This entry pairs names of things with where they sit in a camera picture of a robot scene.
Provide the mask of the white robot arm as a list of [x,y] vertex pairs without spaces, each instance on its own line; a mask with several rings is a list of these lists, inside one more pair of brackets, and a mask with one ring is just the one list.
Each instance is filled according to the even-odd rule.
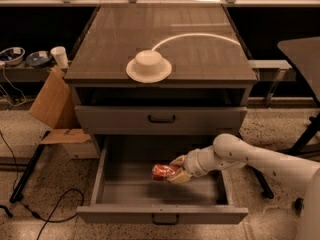
[[168,178],[174,184],[202,177],[213,170],[246,164],[275,181],[303,192],[296,240],[320,240],[320,163],[252,146],[231,134],[220,134],[213,144],[195,149],[171,162],[178,170]]

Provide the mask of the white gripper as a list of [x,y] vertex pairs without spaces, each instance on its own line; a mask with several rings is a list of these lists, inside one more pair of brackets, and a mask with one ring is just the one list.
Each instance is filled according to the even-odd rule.
[[201,177],[202,168],[198,161],[198,150],[190,151],[186,156],[181,155],[171,161],[169,165],[183,167],[184,169],[178,169],[174,174],[168,177],[168,181],[173,184],[182,184],[188,182],[192,176]]

